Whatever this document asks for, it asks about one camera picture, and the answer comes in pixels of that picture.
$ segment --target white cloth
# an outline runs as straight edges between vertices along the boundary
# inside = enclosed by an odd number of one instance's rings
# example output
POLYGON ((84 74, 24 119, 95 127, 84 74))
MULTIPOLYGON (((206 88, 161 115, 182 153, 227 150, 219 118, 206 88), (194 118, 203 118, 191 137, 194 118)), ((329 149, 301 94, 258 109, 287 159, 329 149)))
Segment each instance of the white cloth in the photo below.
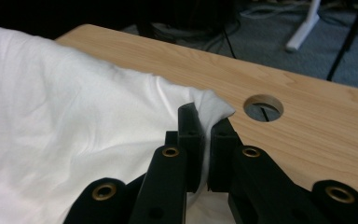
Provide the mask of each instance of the white cloth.
MULTIPOLYGON (((62 223, 92 181, 131 182, 165 132, 177 130, 177 108, 191 102, 208 155, 211 127, 234 113, 212 91, 0 28, 0 223, 62 223)), ((227 196, 201 189, 186 222, 232 223, 227 196)))

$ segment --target carpeted floor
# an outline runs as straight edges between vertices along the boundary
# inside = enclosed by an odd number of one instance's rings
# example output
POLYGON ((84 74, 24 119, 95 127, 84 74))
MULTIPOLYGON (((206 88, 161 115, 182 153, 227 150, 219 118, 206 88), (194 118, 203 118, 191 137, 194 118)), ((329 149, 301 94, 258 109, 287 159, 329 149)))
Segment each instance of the carpeted floor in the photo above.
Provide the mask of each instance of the carpeted floor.
MULTIPOLYGON (((284 4, 249 3, 241 6, 241 12, 261 8, 273 8, 250 14, 252 19, 237 16, 226 26, 232 51, 238 60, 264 64, 301 75, 326 79, 333 61, 350 30, 356 10, 332 4, 322 6, 321 19, 296 52, 285 50, 285 44, 305 19, 308 5, 293 7, 283 13, 276 13, 284 4)), ((233 57, 223 32, 209 38, 183 38, 189 35, 163 24, 154 24, 160 34, 171 35, 178 45, 208 50, 233 57)), ((130 26, 123 32, 137 34, 136 27, 130 26)), ((358 88, 358 35, 342 59, 333 81, 358 88)))

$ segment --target white table leg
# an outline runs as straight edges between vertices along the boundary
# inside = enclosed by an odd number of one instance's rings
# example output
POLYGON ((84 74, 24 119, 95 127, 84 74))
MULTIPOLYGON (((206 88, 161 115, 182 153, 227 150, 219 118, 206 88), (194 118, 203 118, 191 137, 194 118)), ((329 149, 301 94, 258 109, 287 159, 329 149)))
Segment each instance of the white table leg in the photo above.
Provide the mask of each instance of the white table leg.
POLYGON ((304 39, 308 36, 316 22, 319 20, 318 9, 320 4, 321 0, 312 0, 310 2, 310 10, 308 11, 307 18, 286 44, 286 50, 296 51, 300 48, 304 39))

